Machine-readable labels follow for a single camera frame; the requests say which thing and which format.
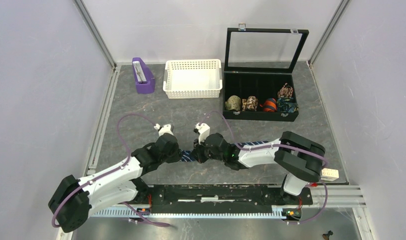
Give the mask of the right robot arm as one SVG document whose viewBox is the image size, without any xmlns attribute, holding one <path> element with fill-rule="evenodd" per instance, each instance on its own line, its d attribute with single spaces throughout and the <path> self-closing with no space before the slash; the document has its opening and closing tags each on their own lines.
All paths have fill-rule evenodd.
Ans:
<svg viewBox="0 0 406 240">
<path fill-rule="evenodd" d="M 229 143 L 221 134 L 213 133 L 202 142 L 194 141 L 190 157 L 199 163 L 218 160 L 235 171 L 277 164 L 288 172 L 279 191 L 280 199 L 293 204 L 308 184 L 321 179 L 327 164 L 325 152 L 319 143 L 291 131 L 273 141 L 246 143 Z"/>
</svg>

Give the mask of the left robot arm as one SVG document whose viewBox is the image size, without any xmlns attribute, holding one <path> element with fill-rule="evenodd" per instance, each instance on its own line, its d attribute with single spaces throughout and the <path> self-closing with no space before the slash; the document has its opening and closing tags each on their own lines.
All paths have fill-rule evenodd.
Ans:
<svg viewBox="0 0 406 240">
<path fill-rule="evenodd" d="M 64 177 L 49 200 L 51 224 L 65 233 L 78 229 L 93 214 L 123 202 L 144 203 L 148 198 L 142 176 L 163 163 L 181 159 L 177 138 L 164 133 L 156 142 L 138 148 L 119 163 L 89 176 Z"/>
</svg>

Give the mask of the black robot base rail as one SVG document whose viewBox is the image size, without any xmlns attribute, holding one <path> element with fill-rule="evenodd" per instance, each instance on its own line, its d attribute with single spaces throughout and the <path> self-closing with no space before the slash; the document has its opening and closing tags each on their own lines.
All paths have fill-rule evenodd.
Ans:
<svg viewBox="0 0 406 240">
<path fill-rule="evenodd" d="M 268 184 L 156 184 L 140 191 L 132 204 L 149 204 L 155 214 L 267 214 L 272 207 L 312 205 L 311 191 L 286 193 Z"/>
</svg>

